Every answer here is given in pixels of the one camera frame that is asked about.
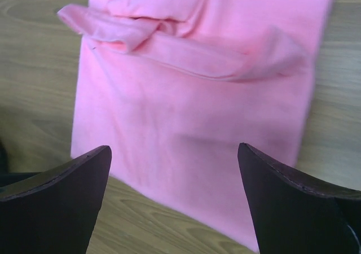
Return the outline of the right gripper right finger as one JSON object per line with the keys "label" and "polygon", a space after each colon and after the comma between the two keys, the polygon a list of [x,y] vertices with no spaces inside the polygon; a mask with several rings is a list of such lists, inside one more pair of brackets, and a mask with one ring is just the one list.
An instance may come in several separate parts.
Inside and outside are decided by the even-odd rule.
{"label": "right gripper right finger", "polygon": [[260,253],[360,253],[360,191],[242,143],[238,161]]}

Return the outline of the light pink t shirt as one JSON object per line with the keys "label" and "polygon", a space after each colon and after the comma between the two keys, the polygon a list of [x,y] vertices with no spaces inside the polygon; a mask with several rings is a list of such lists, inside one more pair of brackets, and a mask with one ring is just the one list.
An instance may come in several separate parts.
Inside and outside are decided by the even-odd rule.
{"label": "light pink t shirt", "polygon": [[297,161],[333,0],[89,0],[71,157],[106,144],[110,174],[253,251],[237,149]]}

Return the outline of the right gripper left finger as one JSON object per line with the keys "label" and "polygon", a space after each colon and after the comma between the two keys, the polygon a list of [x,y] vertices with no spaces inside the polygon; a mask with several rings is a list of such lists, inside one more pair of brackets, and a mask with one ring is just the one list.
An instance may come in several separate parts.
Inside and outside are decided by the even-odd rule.
{"label": "right gripper left finger", "polygon": [[86,253],[112,151],[97,147],[44,172],[10,173],[1,149],[1,253]]}

